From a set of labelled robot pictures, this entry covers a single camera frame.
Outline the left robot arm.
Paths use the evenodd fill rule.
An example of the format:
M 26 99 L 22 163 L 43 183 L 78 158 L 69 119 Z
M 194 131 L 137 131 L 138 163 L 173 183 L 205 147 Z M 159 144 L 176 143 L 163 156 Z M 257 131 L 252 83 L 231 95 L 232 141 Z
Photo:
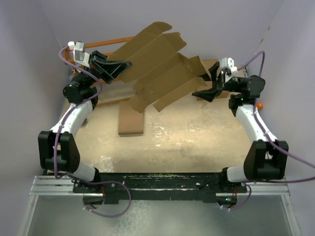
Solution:
M 59 57 L 78 70 L 79 74 L 63 89 L 70 103 L 68 110 L 50 130 L 41 131 L 38 135 L 40 165 L 42 169 L 52 171 L 56 179 L 70 176 L 84 182 L 84 187 L 95 193 L 101 188 L 99 170 L 81 160 L 75 137 L 98 103 L 102 90 L 94 87 L 93 83 L 104 81 L 109 84 L 132 64 L 129 61 L 109 60 L 98 51 L 81 53 L 83 60 L 69 62 L 63 57 L 65 50 L 60 50 Z

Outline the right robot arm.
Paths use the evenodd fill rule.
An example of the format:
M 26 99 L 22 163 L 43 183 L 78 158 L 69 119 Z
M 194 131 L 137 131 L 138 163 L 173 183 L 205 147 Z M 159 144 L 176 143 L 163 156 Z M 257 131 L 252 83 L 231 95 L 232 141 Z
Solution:
M 231 192 L 237 182 L 282 179 L 288 144 L 272 134 L 256 106 L 256 100 L 264 90 L 265 80 L 257 75 L 238 77 L 237 67 L 231 58 L 215 62 L 201 77 L 204 81 L 212 82 L 212 88 L 194 92 L 193 96 L 212 102 L 222 92 L 231 92 L 228 107 L 252 143 L 244 163 L 225 170 L 226 176 L 219 180 L 220 189 Z

